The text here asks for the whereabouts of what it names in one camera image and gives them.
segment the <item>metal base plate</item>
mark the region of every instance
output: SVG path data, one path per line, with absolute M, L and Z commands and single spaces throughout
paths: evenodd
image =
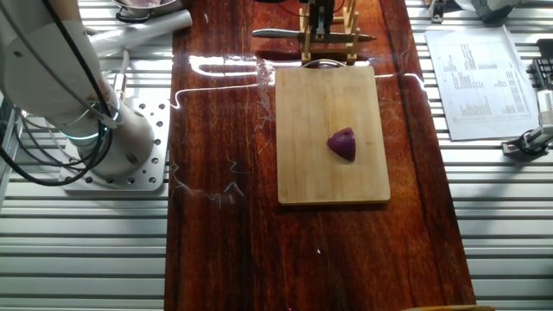
M 62 187 L 64 190 L 79 192 L 105 192 L 105 191 L 155 191 L 163 184 L 165 173 L 165 160 L 167 156 L 170 105 L 167 100 L 160 103 L 140 103 L 133 100 L 133 104 L 127 105 L 142 113 L 154 131 L 154 148 L 148 160 L 128 175 L 100 177 L 93 172 L 88 172 L 80 180 Z M 77 148 L 70 142 L 67 143 L 66 152 L 75 158 L 79 158 Z M 64 163 L 69 163 L 69 158 L 64 155 Z M 60 181 L 68 176 L 74 176 L 75 172 L 62 168 Z

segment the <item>white pipe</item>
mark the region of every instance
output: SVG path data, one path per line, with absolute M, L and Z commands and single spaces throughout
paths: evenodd
M 187 10 L 160 16 L 144 24 L 135 24 L 123 29 L 106 31 L 91 36 L 90 42 L 99 57 L 138 46 L 159 35 L 192 26 L 192 17 Z
M 129 62 L 130 62 L 129 51 L 123 50 L 123 64 L 121 64 L 121 70 L 119 70 L 119 73 L 121 74 L 127 73 L 127 67 L 129 66 Z

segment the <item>cutting board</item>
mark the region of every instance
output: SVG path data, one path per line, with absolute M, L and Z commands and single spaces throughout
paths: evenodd
M 374 69 L 276 71 L 278 200 L 283 205 L 383 203 L 390 199 Z M 357 156 L 327 146 L 351 127 Z

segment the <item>black cable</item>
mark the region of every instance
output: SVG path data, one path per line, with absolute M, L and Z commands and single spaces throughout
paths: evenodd
M 346 3 L 346 0 L 342 0 L 342 5 L 333 13 L 338 13 L 339 10 L 342 10 L 342 8 L 344 7 L 344 3 Z
M 69 164 L 65 164 L 63 162 L 61 162 L 60 160 L 56 159 L 53 155 L 50 155 L 49 152 L 47 152 L 35 139 L 35 137 L 33 136 L 33 134 L 31 133 L 31 131 L 29 130 L 29 127 L 27 125 L 27 121 L 25 121 L 25 119 L 23 118 L 20 118 L 21 121 L 22 121 L 22 124 L 23 124 L 23 128 L 27 131 L 27 133 L 29 134 L 29 137 L 31 139 L 31 141 L 33 141 L 33 143 L 35 144 L 36 148 L 38 150 L 40 150 L 42 152 L 43 155 L 45 155 L 46 157 L 50 158 L 52 161 L 54 162 L 47 162 L 47 161 L 44 161 L 42 160 L 41 158 L 37 157 L 36 155 L 33 155 L 28 149 L 27 147 L 25 147 L 25 145 L 23 144 L 23 142 L 21 141 L 21 138 L 19 137 L 19 135 L 16 135 L 16 139 L 17 139 L 17 142 L 19 143 L 19 145 L 21 146 L 21 149 L 23 149 L 23 151 L 25 151 L 25 153 L 27 153 L 30 157 L 32 157 L 33 159 L 35 159 L 37 162 L 39 162 L 40 164 L 44 164 L 44 165 L 48 165 L 48 166 L 53 166 L 53 167 L 60 167 L 60 168 L 72 168 L 72 166 L 74 165 L 77 165 L 79 163 L 69 163 Z
M 94 75 L 92 74 L 92 71 L 90 70 L 90 67 L 86 64 L 85 58 L 80 53 L 79 48 L 77 48 L 77 45 L 73 41 L 73 38 L 71 37 L 71 35 L 67 31 L 66 27 L 63 25 L 63 22 L 61 21 L 58 14 L 55 12 L 54 7 L 52 7 L 52 4 L 50 4 L 50 2 L 48 0 L 42 0 L 42 4 L 44 5 L 46 10 L 48 11 L 48 14 L 50 15 L 50 17 L 52 17 L 52 19 L 54 20 L 55 25 L 60 30 L 61 35 L 63 35 L 63 38 L 67 42 L 67 45 L 71 48 L 71 50 L 73 51 L 73 54 L 75 55 L 75 57 L 79 61 L 80 66 L 85 71 L 86 77 L 90 81 L 90 84 L 92 85 L 92 88 L 94 89 L 94 92 L 96 92 L 96 96 L 98 97 L 98 100 L 99 100 L 100 104 L 102 106 L 104 106 L 103 108 L 105 109 L 105 113 L 108 115 L 108 117 L 111 117 L 110 109 L 109 109 L 107 103 L 105 102 L 104 96 L 102 95 L 102 91 L 100 90 L 99 85 L 96 82 L 96 79 L 94 78 Z
M 33 153 L 31 153 L 27 147 L 23 144 L 21 138 L 16 135 L 16 140 L 17 142 L 19 143 L 21 149 L 23 151 L 25 151 L 26 154 L 28 154 L 31 158 L 33 158 L 35 161 L 39 162 L 40 164 L 43 164 L 43 165 L 48 165 L 48 166 L 52 166 L 52 167 L 58 167 L 58 168 L 68 168 L 68 169 L 74 169 L 74 170 L 82 170 L 83 168 L 74 168 L 74 166 L 76 165 L 79 165 L 79 164 L 82 164 L 82 163 L 86 163 L 86 161 L 88 161 L 91 157 L 92 157 L 92 152 L 90 154 L 88 154 L 86 157 L 82 158 L 81 160 L 78 160 L 76 162 L 70 162 L 70 163 L 64 163 L 64 162 L 61 162 L 60 160 L 56 159 L 53 155 L 51 155 L 49 152 L 47 152 L 37 141 L 36 141 L 36 138 L 35 136 L 33 136 L 33 134 L 31 133 L 31 131 L 29 130 L 29 127 L 27 125 L 27 122 L 22 119 L 22 124 L 23 124 L 23 128 L 27 131 L 27 134 L 29 135 L 29 138 L 31 139 L 31 141 L 35 144 L 36 148 L 38 150 L 40 150 L 42 152 L 42 154 L 44 154 L 45 156 L 47 156 L 48 158 L 52 159 L 54 162 L 48 162 L 48 161 L 44 161 L 42 160 L 41 158 L 37 157 L 36 155 L 34 155 Z M 108 135 L 108 139 L 111 140 L 112 138 L 112 135 L 111 133 Z M 101 159 L 98 160 L 96 163 L 94 163 L 93 165 L 91 165 L 91 168 L 94 168 L 96 165 L 98 165 L 101 160 L 103 160 L 105 158 L 105 154 L 107 154 L 106 150 L 103 150 L 101 152 Z
M 346 3 L 346 0 L 342 0 L 342 4 L 340 5 L 340 7 L 336 11 L 334 11 L 333 13 L 338 13 L 340 10 L 342 10 L 345 3 Z M 292 12 L 291 10 L 288 10 L 288 9 L 284 8 L 280 3 L 276 3 L 276 5 L 278 5 L 281 9 L 285 10 L 288 14 L 291 14 L 291 15 L 297 16 L 297 17 L 305 17 L 305 16 L 301 16 L 299 14 L 296 14 L 296 13 Z
M 527 130 L 526 132 L 524 132 L 519 138 L 518 138 L 518 143 L 517 143 L 517 147 L 518 147 L 518 150 L 520 150 L 520 152 L 524 153 L 524 154 L 527 154 L 528 156 L 537 156 L 539 154 L 541 154 L 542 152 L 544 152 L 546 149 L 547 149 L 547 144 L 543 145 L 540 149 L 538 150 L 532 150 L 532 149 L 528 149 L 525 147 L 525 139 L 524 139 L 524 135 L 528 134 L 528 133 L 531 133 L 533 130 Z
M 70 168 L 70 169 L 75 169 L 75 170 L 82 170 L 82 168 L 72 168 L 71 166 L 67 165 L 67 164 L 64 164 L 62 162 L 59 162 L 57 159 L 55 160 L 55 162 L 47 162 L 45 160 L 42 160 L 41 158 L 39 158 L 38 156 L 36 155 L 33 155 L 32 152 L 30 152 L 30 150 L 27 149 L 27 147 L 23 144 L 21 138 L 19 137 L 19 135 L 17 135 L 16 133 L 16 140 L 17 140 L 17 143 L 19 143 L 19 147 L 25 151 L 25 153 L 30 156 L 33 160 L 39 162 L 40 164 L 42 165 L 48 165 L 48 166 L 51 166 L 51 167 L 58 167 L 58 168 Z
M 104 137 L 104 134 L 105 134 L 104 128 L 105 128 L 105 126 L 100 121 L 98 121 L 98 132 L 99 132 L 98 136 L 99 137 L 98 137 L 98 141 L 96 142 L 96 145 L 94 146 L 94 149 L 92 150 L 93 156 L 91 158 L 90 163 L 96 162 L 96 157 L 99 155 L 99 150 L 100 150 L 100 147 L 102 146 L 102 141 L 103 141 L 103 137 Z M 77 180 L 79 180 L 84 175 L 86 175 L 86 173 L 88 173 L 88 171 L 91 169 L 91 166 L 86 166 L 80 173 L 78 173 L 74 177 L 66 178 L 64 181 L 44 181 L 44 180 L 38 179 L 38 178 L 30 175 L 29 173 L 25 172 L 19 165 L 17 165 L 17 163 L 15 163 L 10 158 L 10 155 L 8 155 L 8 152 L 6 152 L 6 150 L 3 147 L 0 147 L 0 157 L 2 157 L 3 160 L 6 161 L 6 163 L 8 163 L 8 165 L 10 165 L 10 167 L 13 170 L 16 171 L 16 173 L 21 175 L 26 180 L 32 181 L 32 182 L 34 182 L 38 185 L 47 186 L 47 187 L 59 187 L 59 186 L 69 185 L 73 182 L 76 182 Z
M 278 5 L 281 9 L 285 10 L 286 12 L 288 12 L 288 14 L 291 14 L 291 15 L 297 16 L 297 17 L 305 17 L 305 16 L 301 16 L 301 15 L 299 15 L 299 14 L 296 14 L 296 13 L 294 13 L 294 12 L 292 12 L 292 11 L 290 11 L 290 10 L 284 8 L 280 3 L 277 3 L 276 5 Z

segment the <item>metal slats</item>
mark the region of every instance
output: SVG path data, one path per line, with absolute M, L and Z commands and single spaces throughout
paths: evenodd
M 432 24 L 422 0 L 406 3 L 478 302 L 553 310 L 553 155 L 519 165 L 503 157 L 500 140 L 449 140 L 423 34 L 482 23 L 475 13 L 460 11 Z M 506 25 L 535 85 L 530 63 L 539 56 L 537 39 L 553 38 L 553 1 L 526 3 Z M 81 0 L 79 6 L 87 27 L 123 26 L 113 18 L 117 7 L 111 1 Z M 166 102 L 170 35 L 130 55 L 130 100 Z M 100 62 L 113 79 L 121 55 Z M 48 133 L 35 134 L 58 152 Z M 26 134 L 22 138 L 31 144 Z M 16 159 L 40 177 L 57 177 L 56 169 L 36 165 L 21 152 Z M 0 210 L 0 311 L 161 310 L 167 200 L 166 187 L 158 194 L 70 197 L 11 174 Z

